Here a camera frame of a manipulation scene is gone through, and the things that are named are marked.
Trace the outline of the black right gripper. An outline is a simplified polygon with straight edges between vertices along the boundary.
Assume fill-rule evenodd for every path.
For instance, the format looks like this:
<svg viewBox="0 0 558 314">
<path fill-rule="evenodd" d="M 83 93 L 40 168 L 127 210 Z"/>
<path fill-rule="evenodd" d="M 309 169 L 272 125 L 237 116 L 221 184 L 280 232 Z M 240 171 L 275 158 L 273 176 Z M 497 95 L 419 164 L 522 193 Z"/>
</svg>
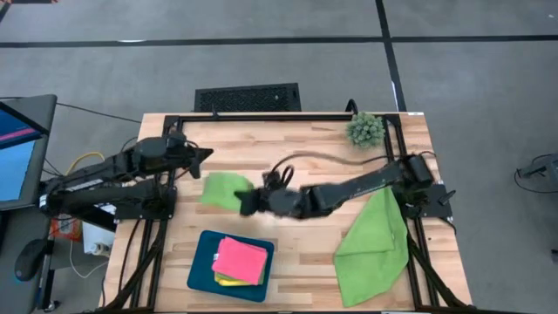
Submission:
<svg viewBox="0 0 558 314">
<path fill-rule="evenodd" d="M 241 201 L 241 216 L 255 213 L 271 213 L 278 217 L 289 217 L 298 220 L 304 218 L 303 193 L 287 188 L 252 189 L 235 191 L 235 197 Z"/>
</svg>

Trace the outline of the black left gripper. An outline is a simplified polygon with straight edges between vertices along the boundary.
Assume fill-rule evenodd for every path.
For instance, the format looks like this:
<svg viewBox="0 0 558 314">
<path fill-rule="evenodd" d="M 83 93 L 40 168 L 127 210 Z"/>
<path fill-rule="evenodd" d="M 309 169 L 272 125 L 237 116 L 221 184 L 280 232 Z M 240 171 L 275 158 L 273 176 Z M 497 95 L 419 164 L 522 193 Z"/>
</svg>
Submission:
<svg viewBox="0 0 558 314">
<path fill-rule="evenodd" d="M 188 168 L 189 173 L 194 179 L 200 179 L 200 165 L 213 152 L 214 149 L 212 148 L 195 147 L 193 142 L 186 141 L 184 143 L 174 143 L 168 147 L 165 159 L 176 167 Z"/>
</svg>

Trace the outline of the pink microfiber towel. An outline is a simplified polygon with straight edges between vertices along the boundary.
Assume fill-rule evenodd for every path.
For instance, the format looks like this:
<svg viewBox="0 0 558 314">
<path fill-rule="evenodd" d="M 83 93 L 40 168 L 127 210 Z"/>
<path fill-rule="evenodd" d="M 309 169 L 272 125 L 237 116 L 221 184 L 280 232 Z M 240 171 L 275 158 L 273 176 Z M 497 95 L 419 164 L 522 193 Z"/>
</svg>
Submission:
<svg viewBox="0 0 558 314">
<path fill-rule="evenodd" d="M 220 240 L 211 270 L 250 283 L 258 283 L 268 260 L 266 249 L 232 237 Z"/>
</svg>

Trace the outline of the teal plastic tray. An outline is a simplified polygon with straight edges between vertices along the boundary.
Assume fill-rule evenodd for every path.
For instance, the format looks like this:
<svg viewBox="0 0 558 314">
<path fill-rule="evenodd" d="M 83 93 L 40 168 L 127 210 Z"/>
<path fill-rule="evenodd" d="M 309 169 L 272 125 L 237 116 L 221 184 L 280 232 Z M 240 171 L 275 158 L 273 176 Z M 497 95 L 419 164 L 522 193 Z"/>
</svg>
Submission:
<svg viewBox="0 0 558 314">
<path fill-rule="evenodd" d="M 214 280 L 214 272 L 211 270 L 211 265 L 214 261 L 214 254 L 217 251 L 220 240 L 226 236 L 267 250 L 268 260 L 265 266 L 265 279 L 262 285 L 227 287 L 220 286 Z M 262 303 L 267 295 L 269 275 L 274 253 L 275 245 L 269 241 L 204 230 L 201 232 L 198 246 L 194 254 L 194 260 L 192 261 L 191 269 L 187 278 L 187 287 L 193 290 L 209 292 L 216 295 Z"/>
</svg>

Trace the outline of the yellow microfiber towel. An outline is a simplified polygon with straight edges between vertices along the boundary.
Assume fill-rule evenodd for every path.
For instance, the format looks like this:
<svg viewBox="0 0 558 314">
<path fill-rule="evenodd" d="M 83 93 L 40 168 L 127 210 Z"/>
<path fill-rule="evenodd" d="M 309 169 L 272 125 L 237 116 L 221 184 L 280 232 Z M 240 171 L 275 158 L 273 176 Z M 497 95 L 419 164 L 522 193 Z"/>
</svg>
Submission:
<svg viewBox="0 0 558 314">
<path fill-rule="evenodd" d="M 220 286 L 235 287 L 235 286 L 251 286 L 252 285 L 252 283 L 242 281 L 240 279 L 233 278 L 233 277 L 230 277 L 230 276 L 225 276 L 225 275 L 222 275 L 222 274 L 217 273 L 217 272 L 214 273 L 214 280 Z"/>
</svg>

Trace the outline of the artificial green plant in pot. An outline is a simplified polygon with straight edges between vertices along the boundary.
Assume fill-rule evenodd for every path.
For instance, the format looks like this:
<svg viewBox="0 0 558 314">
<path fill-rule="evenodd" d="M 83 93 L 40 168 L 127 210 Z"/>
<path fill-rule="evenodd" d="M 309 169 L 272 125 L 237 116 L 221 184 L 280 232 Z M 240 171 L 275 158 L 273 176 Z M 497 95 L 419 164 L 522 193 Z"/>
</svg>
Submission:
<svg viewBox="0 0 558 314">
<path fill-rule="evenodd" d="M 345 135 L 352 146 L 367 149 L 384 142 L 383 120 L 369 113 L 357 113 L 346 125 Z"/>
</svg>

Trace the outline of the orange bag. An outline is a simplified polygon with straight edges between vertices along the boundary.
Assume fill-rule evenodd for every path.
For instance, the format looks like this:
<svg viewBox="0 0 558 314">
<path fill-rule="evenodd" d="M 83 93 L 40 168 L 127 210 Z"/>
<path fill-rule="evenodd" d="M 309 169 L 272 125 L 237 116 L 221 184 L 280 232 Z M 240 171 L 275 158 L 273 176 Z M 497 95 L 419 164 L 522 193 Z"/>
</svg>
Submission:
<svg viewBox="0 0 558 314">
<path fill-rule="evenodd" d="M 82 240 L 82 223 L 73 217 L 51 219 L 49 237 L 63 238 L 73 242 Z"/>
</svg>

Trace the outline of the computer monitor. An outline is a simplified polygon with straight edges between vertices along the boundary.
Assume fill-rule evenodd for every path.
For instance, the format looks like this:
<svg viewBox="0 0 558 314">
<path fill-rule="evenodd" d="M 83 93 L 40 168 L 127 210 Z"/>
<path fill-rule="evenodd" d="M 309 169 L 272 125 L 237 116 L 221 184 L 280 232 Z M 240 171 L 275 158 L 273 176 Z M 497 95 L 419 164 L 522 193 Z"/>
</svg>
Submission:
<svg viewBox="0 0 558 314">
<path fill-rule="evenodd" d="M 58 97 L 0 100 L 0 212 L 35 208 Z"/>
</svg>

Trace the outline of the black computer mouse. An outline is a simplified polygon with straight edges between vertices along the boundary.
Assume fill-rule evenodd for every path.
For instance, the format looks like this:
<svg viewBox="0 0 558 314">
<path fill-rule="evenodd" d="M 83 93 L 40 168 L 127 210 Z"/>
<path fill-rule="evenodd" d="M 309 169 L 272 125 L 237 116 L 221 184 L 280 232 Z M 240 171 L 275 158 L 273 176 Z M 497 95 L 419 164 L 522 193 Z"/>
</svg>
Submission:
<svg viewBox="0 0 558 314">
<path fill-rule="evenodd" d="M 18 255 L 14 274 L 18 281 L 30 281 L 37 273 L 47 250 L 46 239 L 34 239 L 28 242 Z"/>
</svg>

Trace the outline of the grey desk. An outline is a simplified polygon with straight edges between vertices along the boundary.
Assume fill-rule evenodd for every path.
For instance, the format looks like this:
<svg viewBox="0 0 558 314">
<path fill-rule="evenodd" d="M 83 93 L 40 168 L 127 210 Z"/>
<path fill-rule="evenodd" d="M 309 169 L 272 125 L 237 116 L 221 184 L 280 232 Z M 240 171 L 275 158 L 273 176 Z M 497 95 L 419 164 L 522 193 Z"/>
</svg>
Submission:
<svg viewBox="0 0 558 314">
<path fill-rule="evenodd" d="M 35 209 L 10 211 L 0 247 L 0 314 L 31 314 L 36 309 L 44 257 L 37 259 L 36 272 L 29 281 L 16 277 L 15 265 L 25 245 L 43 239 L 49 227 L 50 220 Z"/>
</svg>

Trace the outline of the black floor stand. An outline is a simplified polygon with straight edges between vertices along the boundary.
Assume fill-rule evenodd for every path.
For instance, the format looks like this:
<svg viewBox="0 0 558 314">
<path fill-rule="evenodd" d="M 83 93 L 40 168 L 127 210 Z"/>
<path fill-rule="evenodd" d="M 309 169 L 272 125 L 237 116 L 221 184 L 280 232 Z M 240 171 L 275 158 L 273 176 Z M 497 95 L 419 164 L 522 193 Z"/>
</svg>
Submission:
<svg viewBox="0 0 558 314">
<path fill-rule="evenodd" d="M 528 179 L 534 174 L 543 174 L 545 177 L 548 177 L 549 182 L 556 186 L 556 190 L 534 190 L 525 188 L 518 182 L 519 179 Z M 542 154 L 534 157 L 529 165 L 516 169 L 514 181 L 519 188 L 528 192 L 536 194 L 558 194 L 558 153 Z"/>
</svg>

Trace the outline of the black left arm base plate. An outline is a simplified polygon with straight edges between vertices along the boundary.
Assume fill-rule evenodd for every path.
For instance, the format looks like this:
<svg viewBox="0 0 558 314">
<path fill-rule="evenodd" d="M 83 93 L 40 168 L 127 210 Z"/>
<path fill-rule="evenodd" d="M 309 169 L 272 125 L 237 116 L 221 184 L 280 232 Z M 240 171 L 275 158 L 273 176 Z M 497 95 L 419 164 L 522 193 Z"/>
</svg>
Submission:
<svg viewBox="0 0 558 314">
<path fill-rule="evenodd" d="M 169 186 L 136 185 L 124 188 L 126 195 L 111 201 L 117 220 L 167 220 L 174 217 L 177 189 Z"/>
</svg>

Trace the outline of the black aluminium table frame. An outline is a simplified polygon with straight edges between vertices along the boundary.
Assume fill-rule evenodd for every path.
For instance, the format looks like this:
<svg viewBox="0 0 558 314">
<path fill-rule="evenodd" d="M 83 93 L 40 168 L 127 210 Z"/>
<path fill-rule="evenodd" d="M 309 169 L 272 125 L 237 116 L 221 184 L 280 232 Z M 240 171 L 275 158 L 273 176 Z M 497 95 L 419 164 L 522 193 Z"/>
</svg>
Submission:
<svg viewBox="0 0 558 314">
<path fill-rule="evenodd" d="M 403 154 L 421 154 L 431 169 L 438 164 L 422 113 L 384 113 L 384 143 L 370 151 L 352 147 L 345 137 L 349 113 L 148 113 L 141 138 L 181 130 L 203 147 L 214 149 L 204 172 L 230 171 L 260 183 L 262 173 L 279 160 L 296 169 L 293 187 L 339 182 L 382 167 Z M 341 300 L 333 265 L 365 198 L 346 202 L 327 218 L 297 222 L 269 215 L 241 218 L 198 202 L 202 184 L 189 176 L 177 181 L 178 202 L 167 222 L 122 222 L 105 275 L 105 301 L 115 300 L 158 231 L 165 235 L 126 313 L 196 314 L 356 314 L 358 312 L 431 312 L 460 314 L 472 309 L 456 235 L 449 221 L 433 217 L 409 221 L 411 260 L 393 286 L 359 305 Z M 262 303 L 187 287 L 194 253 L 204 230 L 263 239 L 275 245 L 267 295 Z M 422 270 L 422 263 L 431 264 Z"/>
</svg>

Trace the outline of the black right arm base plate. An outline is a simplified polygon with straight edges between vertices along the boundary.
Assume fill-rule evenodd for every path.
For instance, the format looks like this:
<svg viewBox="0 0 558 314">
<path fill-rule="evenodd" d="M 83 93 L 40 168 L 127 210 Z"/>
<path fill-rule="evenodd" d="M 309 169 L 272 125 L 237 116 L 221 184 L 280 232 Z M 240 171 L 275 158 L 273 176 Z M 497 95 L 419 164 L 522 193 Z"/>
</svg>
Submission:
<svg viewBox="0 0 558 314">
<path fill-rule="evenodd" d="M 453 212 L 450 199 L 456 191 L 447 191 L 443 184 L 415 191 L 395 189 L 394 194 L 403 214 L 408 218 L 450 218 Z"/>
</svg>

